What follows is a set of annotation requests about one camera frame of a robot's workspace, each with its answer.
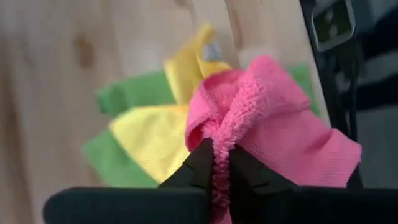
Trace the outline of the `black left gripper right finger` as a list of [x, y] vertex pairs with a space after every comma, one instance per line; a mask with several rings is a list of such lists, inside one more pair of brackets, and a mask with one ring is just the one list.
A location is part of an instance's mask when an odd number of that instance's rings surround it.
[[398, 224], [398, 190], [300, 186], [241, 147], [229, 156], [233, 224]]

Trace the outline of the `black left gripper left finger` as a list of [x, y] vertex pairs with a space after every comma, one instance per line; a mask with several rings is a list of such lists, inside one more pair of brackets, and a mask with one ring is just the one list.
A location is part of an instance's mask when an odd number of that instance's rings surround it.
[[208, 224], [213, 149], [204, 140], [156, 188], [72, 187], [43, 207], [45, 224]]

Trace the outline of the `pink microfiber towel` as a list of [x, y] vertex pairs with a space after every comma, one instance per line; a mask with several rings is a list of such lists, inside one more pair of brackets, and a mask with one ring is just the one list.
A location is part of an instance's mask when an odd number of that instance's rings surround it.
[[361, 159], [361, 146], [317, 118], [301, 87], [265, 55], [244, 70], [214, 73], [200, 83], [185, 144], [194, 151], [206, 138], [215, 153], [211, 224], [232, 224], [228, 159], [235, 145], [307, 186], [345, 187]]

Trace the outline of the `green microfiber towel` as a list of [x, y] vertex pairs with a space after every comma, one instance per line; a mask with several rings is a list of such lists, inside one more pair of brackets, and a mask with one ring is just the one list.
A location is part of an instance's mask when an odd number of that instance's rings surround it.
[[[165, 70], [112, 83], [96, 92], [96, 100], [100, 111], [110, 116], [111, 122], [137, 107], [189, 104], [175, 101]], [[115, 140], [109, 124], [82, 147], [84, 156], [94, 170], [112, 187], [158, 186], [160, 183], [146, 174]]]

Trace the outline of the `yellow microfiber towel with label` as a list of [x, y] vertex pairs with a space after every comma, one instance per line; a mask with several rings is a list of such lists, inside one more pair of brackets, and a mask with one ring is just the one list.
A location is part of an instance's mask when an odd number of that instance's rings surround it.
[[202, 80], [231, 69], [223, 60], [214, 27], [209, 24], [200, 27], [164, 62], [167, 80], [178, 104], [188, 103]]

